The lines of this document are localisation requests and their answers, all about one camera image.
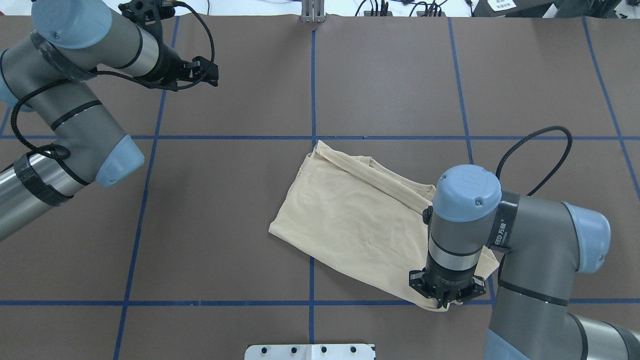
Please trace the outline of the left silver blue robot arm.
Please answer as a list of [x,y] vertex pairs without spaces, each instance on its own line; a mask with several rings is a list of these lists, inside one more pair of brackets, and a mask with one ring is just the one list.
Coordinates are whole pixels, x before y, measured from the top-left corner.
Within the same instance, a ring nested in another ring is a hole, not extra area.
[[[163,41],[165,19],[188,9],[206,31],[210,56],[186,61]],[[114,76],[144,88],[185,91],[218,85],[210,28],[180,0],[34,0],[33,30],[1,52],[1,100],[27,148],[1,172],[1,239],[96,182],[108,188],[146,161],[88,87]]]

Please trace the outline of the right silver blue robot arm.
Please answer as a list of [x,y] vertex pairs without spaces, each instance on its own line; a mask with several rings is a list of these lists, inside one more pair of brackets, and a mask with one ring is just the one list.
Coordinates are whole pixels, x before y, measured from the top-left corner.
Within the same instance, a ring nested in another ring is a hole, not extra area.
[[475,275],[483,249],[503,252],[486,333],[485,360],[637,360],[639,333],[569,313],[577,273],[598,271],[611,228],[595,211],[503,190],[495,174],[473,164],[446,170],[427,225],[425,267],[409,287],[437,309],[486,290]]

